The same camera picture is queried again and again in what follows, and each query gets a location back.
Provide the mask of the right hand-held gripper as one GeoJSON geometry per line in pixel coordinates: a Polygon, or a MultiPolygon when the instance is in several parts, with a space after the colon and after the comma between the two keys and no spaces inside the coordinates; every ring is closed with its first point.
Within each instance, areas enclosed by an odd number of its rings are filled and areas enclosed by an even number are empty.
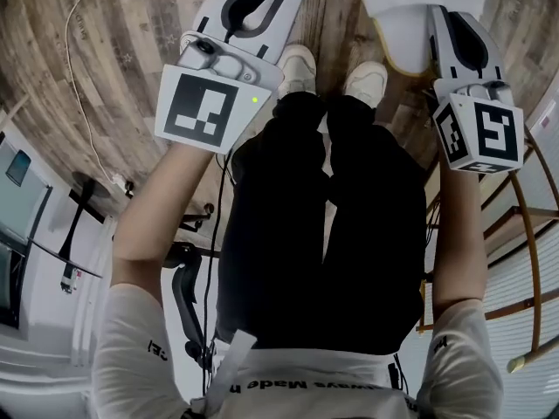
{"type": "Polygon", "coordinates": [[[429,5],[431,59],[438,108],[432,118],[452,170],[499,174],[523,164],[524,114],[503,81],[503,60],[488,31],[471,14],[429,5]],[[456,78],[455,58],[480,80],[456,78]]]}

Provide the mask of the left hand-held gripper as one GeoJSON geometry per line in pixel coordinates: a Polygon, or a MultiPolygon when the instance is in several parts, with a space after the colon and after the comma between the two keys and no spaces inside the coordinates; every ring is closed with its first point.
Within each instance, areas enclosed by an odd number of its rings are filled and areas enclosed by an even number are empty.
{"type": "Polygon", "coordinates": [[[194,28],[235,33],[235,45],[187,31],[165,65],[155,135],[217,154],[229,152],[283,81],[276,66],[302,0],[204,0],[194,28]]]}

